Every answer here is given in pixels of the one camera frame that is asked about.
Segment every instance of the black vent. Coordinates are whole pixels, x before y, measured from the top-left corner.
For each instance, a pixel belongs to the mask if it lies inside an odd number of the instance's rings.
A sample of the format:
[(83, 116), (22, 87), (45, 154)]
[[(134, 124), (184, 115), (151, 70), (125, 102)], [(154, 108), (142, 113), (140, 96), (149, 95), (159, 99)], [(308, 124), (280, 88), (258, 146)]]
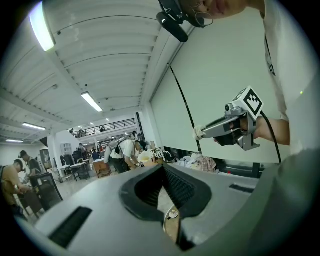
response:
[(92, 210), (85, 207), (77, 208), (50, 236), (49, 239), (57, 245), (67, 248), (86, 222)]

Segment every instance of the ceiling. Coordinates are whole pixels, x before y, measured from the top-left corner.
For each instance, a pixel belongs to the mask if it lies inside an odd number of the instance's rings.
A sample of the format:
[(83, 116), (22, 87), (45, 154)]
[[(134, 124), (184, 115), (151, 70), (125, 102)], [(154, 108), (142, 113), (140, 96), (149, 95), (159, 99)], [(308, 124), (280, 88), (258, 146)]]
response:
[(0, 142), (34, 143), (111, 112), (138, 111), (181, 46), (157, 22), (157, 0), (54, 0), (44, 9), (54, 48), (42, 50), (27, 17), (1, 63)]

